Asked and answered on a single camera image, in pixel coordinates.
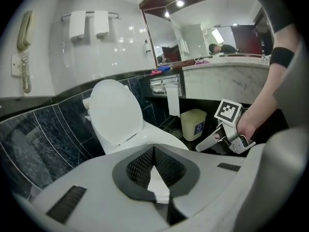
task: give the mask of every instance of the raised toilet lid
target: raised toilet lid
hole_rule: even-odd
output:
[[[143,116],[135,96],[121,83],[103,80],[91,93],[92,126],[112,144],[121,144],[140,132]]]

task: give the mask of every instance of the black and white square marker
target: black and white square marker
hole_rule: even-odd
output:
[[[241,108],[240,103],[222,99],[214,117],[233,126]]]

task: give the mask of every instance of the telephone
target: telephone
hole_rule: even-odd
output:
[[[34,32],[34,12],[27,11],[24,14],[21,22],[20,31],[18,34],[17,48],[22,51],[21,56],[21,76],[23,83],[23,91],[25,93],[31,92],[31,79],[29,73],[29,52],[28,48],[32,43]]]

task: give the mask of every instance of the toilet paper holder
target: toilet paper holder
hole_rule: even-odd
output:
[[[150,89],[152,90],[153,95],[166,96],[166,85],[169,87],[176,85],[178,96],[182,96],[179,74],[150,79]]]

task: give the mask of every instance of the towel rack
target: towel rack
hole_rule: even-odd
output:
[[[94,13],[94,11],[86,11],[86,14],[90,14],[90,13]],[[108,14],[111,14],[111,15],[117,15],[116,19],[119,19],[119,14],[118,13],[115,13],[115,12],[108,12]],[[61,21],[63,21],[63,18],[64,17],[67,17],[67,16],[71,16],[71,14],[64,14],[62,17],[61,17]]]

